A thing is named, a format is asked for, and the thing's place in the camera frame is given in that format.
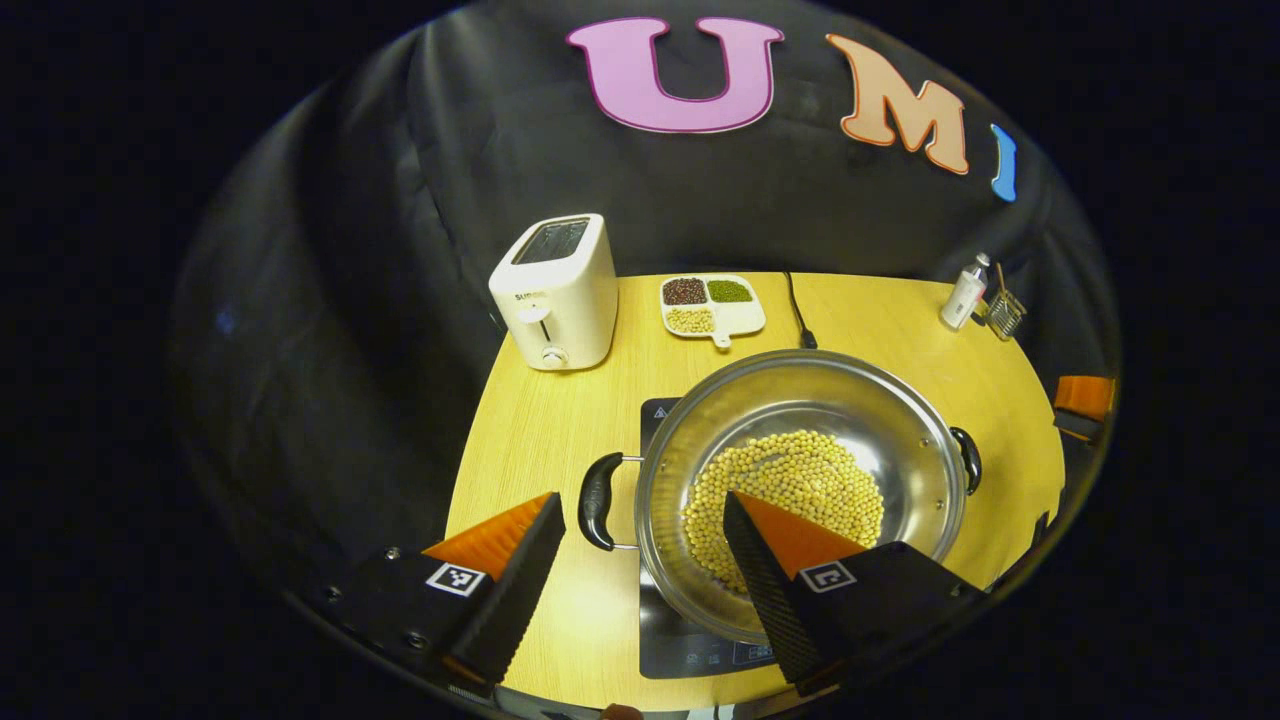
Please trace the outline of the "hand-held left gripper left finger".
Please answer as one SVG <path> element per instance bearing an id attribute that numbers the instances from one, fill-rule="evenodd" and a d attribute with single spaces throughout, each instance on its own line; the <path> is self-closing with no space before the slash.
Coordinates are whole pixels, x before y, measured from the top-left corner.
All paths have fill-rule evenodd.
<path id="1" fill-rule="evenodd" d="M 425 550 L 387 546 L 325 579 L 325 616 L 415 676 L 489 696 L 504 679 L 561 541 L 547 492 Z"/>

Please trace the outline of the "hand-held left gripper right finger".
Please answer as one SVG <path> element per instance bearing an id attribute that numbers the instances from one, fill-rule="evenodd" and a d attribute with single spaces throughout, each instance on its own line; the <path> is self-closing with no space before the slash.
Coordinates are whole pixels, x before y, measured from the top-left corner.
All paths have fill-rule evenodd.
<path id="1" fill-rule="evenodd" d="M 722 527 L 783 678 L 801 696 L 887 676 L 988 600 L 905 542 L 867 548 L 741 491 L 726 495 Z"/>

